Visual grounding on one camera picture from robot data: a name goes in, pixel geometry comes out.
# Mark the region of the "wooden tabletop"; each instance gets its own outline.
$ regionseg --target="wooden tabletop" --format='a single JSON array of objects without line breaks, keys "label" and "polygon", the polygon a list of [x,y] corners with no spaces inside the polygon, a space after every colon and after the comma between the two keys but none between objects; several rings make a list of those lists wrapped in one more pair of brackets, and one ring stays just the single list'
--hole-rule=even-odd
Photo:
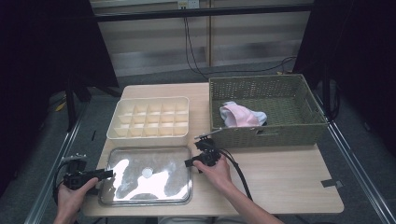
[{"label": "wooden tabletop", "polygon": [[[193,156],[200,154],[193,139],[210,132],[208,83],[128,86],[122,99],[186,96],[190,99],[189,144]],[[106,140],[97,169],[105,168],[116,146]],[[272,214],[336,214],[344,204],[336,187],[323,188],[331,175],[318,146],[254,147],[230,149],[247,180],[255,203]],[[239,175],[231,168],[235,185],[245,192]],[[192,197],[184,205],[108,206],[97,196],[87,196],[82,211],[87,217],[232,216],[230,203],[220,196],[205,175],[192,169]]]}]

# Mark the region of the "pink cloth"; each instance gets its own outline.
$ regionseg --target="pink cloth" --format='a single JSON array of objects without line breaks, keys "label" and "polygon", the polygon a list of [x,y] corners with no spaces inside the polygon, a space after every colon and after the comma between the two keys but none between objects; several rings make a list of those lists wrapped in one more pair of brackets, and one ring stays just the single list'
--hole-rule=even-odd
[{"label": "pink cloth", "polygon": [[223,106],[220,111],[225,116],[224,123],[227,127],[260,126],[252,111],[244,106],[229,104]]}]

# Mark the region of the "black cable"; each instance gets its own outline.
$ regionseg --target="black cable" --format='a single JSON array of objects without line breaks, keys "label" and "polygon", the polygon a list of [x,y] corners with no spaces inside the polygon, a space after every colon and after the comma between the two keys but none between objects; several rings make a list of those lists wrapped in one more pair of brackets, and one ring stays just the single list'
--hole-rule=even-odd
[{"label": "black cable", "polygon": [[[332,59],[335,57],[336,51],[337,51],[337,49],[338,49],[338,47],[340,45],[341,38],[342,38],[343,33],[344,33],[345,29],[346,29],[347,21],[348,21],[350,15],[352,13],[352,9],[353,9],[354,5],[355,5],[355,0],[352,0],[350,2],[350,6],[349,6],[348,12],[346,14],[346,18],[343,21],[340,35],[337,37],[336,42],[335,42],[335,47],[333,48],[332,53],[330,53],[331,55],[328,58],[329,62],[332,61]],[[325,63],[325,72],[328,72],[327,70],[328,70],[328,68],[327,68],[326,63]],[[330,114],[329,114],[329,119],[330,120],[334,120],[338,116],[338,113],[339,113],[339,110],[340,110],[340,105],[341,105],[341,99],[340,98],[341,98],[340,97],[340,89],[338,88],[338,86],[336,86],[335,87],[334,98],[333,98],[333,107],[332,107],[332,110],[330,111]]]},{"label": "black cable", "polygon": [[[329,71],[328,66],[325,64],[324,65],[325,73],[327,74]],[[341,107],[341,96],[340,96],[340,88],[338,87],[337,84],[335,84],[335,89],[334,89],[334,97],[332,100],[332,106],[328,107],[329,111],[326,111],[327,109],[325,108],[325,112],[327,113],[326,116],[328,117],[329,121],[335,120],[339,114]]]},{"label": "black cable", "polygon": [[61,181],[61,183],[57,184],[57,181],[58,181],[58,174],[59,174],[59,172],[61,171],[61,169],[62,169],[64,166],[68,165],[68,164],[69,164],[68,161],[67,161],[67,162],[63,162],[63,163],[58,167],[58,169],[56,170],[56,172],[55,172],[55,174],[54,174],[54,177],[53,177],[53,180],[52,180],[52,198],[53,198],[53,200],[55,201],[55,204],[56,204],[56,205],[58,205],[58,188],[59,188],[59,186],[62,184],[62,181]]},{"label": "black cable", "polygon": [[[191,43],[191,38],[190,38],[190,26],[189,26],[189,22],[188,22],[187,18],[184,18],[184,29],[185,29],[185,39],[186,39],[186,58],[187,58],[187,64],[189,65],[189,68],[190,68],[190,70],[191,70],[192,72],[194,72],[194,73],[196,73],[196,74],[199,74],[199,75],[203,76],[205,79],[208,79],[208,77],[207,77],[208,75],[222,74],[222,73],[258,73],[258,72],[270,71],[270,70],[276,69],[276,68],[278,68],[278,67],[280,67],[280,66],[282,66],[282,70],[283,70],[282,73],[284,73],[284,67],[283,67],[284,64],[290,62],[291,59],[296,58],[296,57],[288,57],[288,58],[283,59],[283,60],[282,60],[282,63],[280,63],[280,64],[278,64],[278,65],[276,65],[276,66],[269,67],[269,68],[265,68],[265,69],[260,69],[260,70],[245,70],[245,71],[232,70],[232,71],[218,71],[218,72],[203,73],[203,72],[199,69],[199,67],[198,67],[198,65],[197,65],[197,63],[196,63],[196,61],[195,61],[195,56],[194,56],[194,53],[193,53],[193,50],[192,50],[192,43]],[[187,50],[187,47],[188,47],[188,44],[187,44],[187,43],[188,43],[188,41],[189,41],[189,43],[190,43],[191,56],[192,56],[192,59],[193,59],[194,64],[195,64],[195,69],[196,69],[196,71],[192,68],[192,66],[191,66],[191,64],[190,64],[190,60],[189,60],[189,56],[188,56],[188,50]]]},{"label": "black cable", "polygon": [[241,168],[239,168],[239,164],[233,159],[232,156],[230,156],[231,154],[228,155],[228,154],[225,153],[223,150],[225,150],[225,149],[220,149],[219,152],[220,152],[221,154],[223,154],[223,155],[233,164],[233,167],[235,167],[235,170],[236,170],[236,172],[239,174],[239,177],[241,178],[242,184],[244,185],[244,189],[245,189],[245,192],[246,192],[246,194],[247,194],[247,197],[248,197],[251,201],[253,201],[253,198],[251,197],[251,194],[250,194],[250,190],[248,189],[248,183],[247,183],[247,181],[246,181],[246,179],[245,179],[244,174],[242,173]]},{"label": "black cable", "polygon": [[227,152],[228,155],[230,155],[230,157],[233,159],[233,161],[235,161],[235,159],[233,158],[233,155],[232,155],[231,152],[229,152],[227,149],[221,148],[220,150]]}]

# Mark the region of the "white plastic tray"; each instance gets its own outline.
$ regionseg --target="white plastic tray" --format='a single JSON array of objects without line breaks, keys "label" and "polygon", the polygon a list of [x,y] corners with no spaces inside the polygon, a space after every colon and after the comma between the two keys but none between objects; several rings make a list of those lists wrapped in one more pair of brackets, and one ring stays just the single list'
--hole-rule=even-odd
[{"label": "white plastic tray", "polygon": [[118,147],[186,146],[187,97],[134,98],[117,103],[107,138]]}]

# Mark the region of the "stainless steel tray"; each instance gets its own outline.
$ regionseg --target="stainless steel tray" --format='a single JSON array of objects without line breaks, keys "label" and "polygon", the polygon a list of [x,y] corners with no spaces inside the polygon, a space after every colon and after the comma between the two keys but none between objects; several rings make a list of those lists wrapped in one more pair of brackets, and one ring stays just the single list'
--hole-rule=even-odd
[{"label": "stainless steel tray", "polygon": [[119,147],[111,151],[107,170],[114,176],[104,180],[103,204],[184,204],[191,197],[191,157],[187,147]]}]

